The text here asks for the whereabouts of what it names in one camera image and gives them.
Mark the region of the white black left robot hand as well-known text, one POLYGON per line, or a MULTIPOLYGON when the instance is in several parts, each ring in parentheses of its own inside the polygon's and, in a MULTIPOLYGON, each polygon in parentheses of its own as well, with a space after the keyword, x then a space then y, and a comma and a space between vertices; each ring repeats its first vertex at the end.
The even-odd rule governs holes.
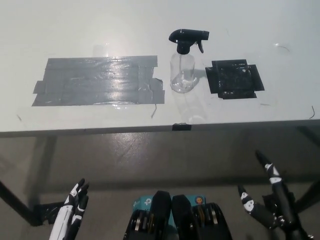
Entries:
POLYGON ((75 240, 89 201, 88 188, 84 178, 72 188, 59 209, 49 240, 75 240))

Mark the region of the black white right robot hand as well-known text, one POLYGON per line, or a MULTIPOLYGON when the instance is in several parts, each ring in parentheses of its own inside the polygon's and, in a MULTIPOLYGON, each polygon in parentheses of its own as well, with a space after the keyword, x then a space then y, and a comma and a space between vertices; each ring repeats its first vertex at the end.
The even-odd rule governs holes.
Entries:
POLYGON ((298 200, 289 191, 275 165, 259 150, 255 156, 267 173, 272 194, 263 197, 264 205, 256 202, 242 185, 238 193, 245 211, 269 230, 280 228, 287 240, 312 240, 301 224, 299 213, 320 201, 320 182, 314 182, 298 200))

